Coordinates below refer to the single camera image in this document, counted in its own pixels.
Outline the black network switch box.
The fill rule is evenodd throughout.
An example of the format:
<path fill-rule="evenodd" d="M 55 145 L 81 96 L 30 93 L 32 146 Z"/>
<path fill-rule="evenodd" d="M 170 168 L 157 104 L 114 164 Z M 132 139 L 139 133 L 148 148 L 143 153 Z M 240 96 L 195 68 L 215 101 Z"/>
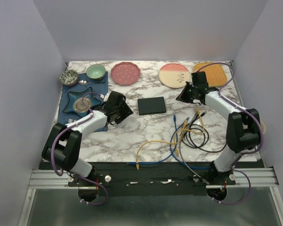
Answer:
<path fill-rule="evenodd" d="M 164 97 L 141 98 L 137 100 L 139 115 L 166 113 Z"/>

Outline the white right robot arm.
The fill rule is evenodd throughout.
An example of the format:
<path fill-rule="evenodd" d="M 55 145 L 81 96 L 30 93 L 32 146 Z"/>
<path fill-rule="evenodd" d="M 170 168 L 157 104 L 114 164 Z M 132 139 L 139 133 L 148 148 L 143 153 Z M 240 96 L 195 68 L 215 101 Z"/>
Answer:
<path fill-rule="evenodd" d="M 262 146 L 263 130 L 259 111 L 242 107 L 224 97 L 220 89 L 210 87 L 205 72 L 191 74 L 191 87 L 188 91 L 191 100 L 199 100 L 227 120 L 227 147 L 214 160 L 215 169 L 207 174 L 209 182 L 217 185 L 224 180 L 224 172 L 230 171 L 243 155 L 252 154 L 252 149 Z"/>

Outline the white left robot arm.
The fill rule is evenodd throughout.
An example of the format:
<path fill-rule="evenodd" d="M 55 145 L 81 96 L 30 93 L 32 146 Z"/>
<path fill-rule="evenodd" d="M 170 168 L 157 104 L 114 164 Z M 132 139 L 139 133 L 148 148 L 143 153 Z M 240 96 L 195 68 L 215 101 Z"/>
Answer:
<path fill-rule="evenodd" d="M 62 176 L 64 171 L 77 174 L 85 186 L 94 183 L 95 174 L 92 172 L 93 166 L 79 157 L 82 140 L 108 124 L 121 123 L 133 114 L 126 103 L 126 97 L 119 92 L 111 91 L 107 100 L 95 107 L 89 107 L 85 102 L 89 95 L 104 99 L 103 94 L 93 91 L 84 94 L 81 103 L 89 114 L 66 125 L 56 123 L 42 151 L 42 158 L 51 163 L 58 176 Z"/>

